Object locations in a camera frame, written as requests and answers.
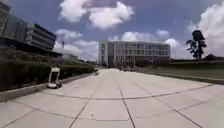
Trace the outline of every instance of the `small robot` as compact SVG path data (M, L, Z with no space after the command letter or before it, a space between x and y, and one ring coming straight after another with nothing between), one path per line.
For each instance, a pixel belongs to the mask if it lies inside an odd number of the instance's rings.
M94 69L94 75L95 75L95 76L99 75L99 68L95 68L95 69Z
M52 82L52 74L56 73L56 80ZM49 74L49 80L47 87L51 89L57 89L62 87L62 83L59 82L59 75L60 75L60 68L58 67L52 67L51 72Z

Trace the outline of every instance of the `palm tree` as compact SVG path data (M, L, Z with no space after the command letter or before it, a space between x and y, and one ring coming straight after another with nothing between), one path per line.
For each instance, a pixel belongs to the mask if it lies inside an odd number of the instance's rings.
M188 40L186 44L190 45L187 50L190 51L192 56L197 60L202 59L202 54L204 54L203 48L207 47L205 44L205 38L200 30L195 30L192 32L193 40Z

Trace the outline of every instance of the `lawn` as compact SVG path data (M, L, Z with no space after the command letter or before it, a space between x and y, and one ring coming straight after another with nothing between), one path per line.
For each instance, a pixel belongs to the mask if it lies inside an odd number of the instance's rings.
M224 79L224 69L175 69L175 68L148 69L147 68L144 69L143 72Z

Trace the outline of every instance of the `curb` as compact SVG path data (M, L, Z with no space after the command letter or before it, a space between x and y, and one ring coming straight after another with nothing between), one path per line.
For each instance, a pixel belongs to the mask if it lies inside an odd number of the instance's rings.
M76 77L71 77L71 78L67 78L67 79L63 79L63 80L59 80L59 81L62 82L63 84L65 84L65 83L69 83L73 80L81 79L81 78L84 78L84 77L87 77L90 75L92 75L92 73L84 74L84 75L80 75L80 76L76 76ZM46 88L47 88L47 83L40 84L40 85L34 85L34 86L30 86L30 87L25 87L25 88L21 88L21 89L10 90L10 91L6 91L6 92L1 92L0 93L0 103L6 102L8 100L12 100L12 99L15 99L15 98L18 98L21 96L33 94L33 93L42 91Z
M184 80L192 80L192 81L199 81L199 82L206 82L212 84L223 84L224 79L212 79L212 78L205 78L205 77L191 77L191 76L183 76L183 75L173 75L173 74L162 74L162 73L145 73L145 74L152 74L157 76L165 76L165 77L172 77Z

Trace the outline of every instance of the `concrete pavement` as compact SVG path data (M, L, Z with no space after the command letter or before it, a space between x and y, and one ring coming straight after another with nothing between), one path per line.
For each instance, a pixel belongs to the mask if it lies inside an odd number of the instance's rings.
M0 128L222 128L224 87L101 70L0 104Z

